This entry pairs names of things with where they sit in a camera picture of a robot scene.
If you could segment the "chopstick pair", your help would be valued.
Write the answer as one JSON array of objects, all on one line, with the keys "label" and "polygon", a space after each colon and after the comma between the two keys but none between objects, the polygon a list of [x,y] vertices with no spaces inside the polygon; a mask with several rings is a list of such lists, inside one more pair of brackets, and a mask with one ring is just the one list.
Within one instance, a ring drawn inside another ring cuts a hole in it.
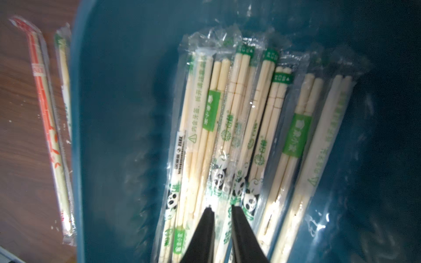
[{"label": "chopstick pair", "polygon": [[55,52],[61,80],[61,93],[65,106],[66,122],[69,138],[72,140],[72,117],[71,117],[71,89],[69,74],[71,27],[69,23],[56,30],[54,35]]}]

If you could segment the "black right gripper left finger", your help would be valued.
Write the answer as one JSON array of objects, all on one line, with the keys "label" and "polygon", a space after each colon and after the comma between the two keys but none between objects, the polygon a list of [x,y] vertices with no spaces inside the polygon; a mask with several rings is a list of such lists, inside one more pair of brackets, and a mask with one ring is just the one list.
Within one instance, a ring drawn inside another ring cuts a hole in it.
[{"label": "black right gripper left finger", "polygon": [[181,263],[212,263],[214,257],[215,215],[212,208],[204,210]]}]

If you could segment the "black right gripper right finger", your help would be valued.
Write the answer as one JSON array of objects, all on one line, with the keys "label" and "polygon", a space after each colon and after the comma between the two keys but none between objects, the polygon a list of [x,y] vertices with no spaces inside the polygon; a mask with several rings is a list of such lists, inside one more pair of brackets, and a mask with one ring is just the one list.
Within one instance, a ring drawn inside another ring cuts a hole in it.
[{"label": "black right gripper right finger", "polygon": [[231,206],[234,263],[268,263],[241,207]]}]

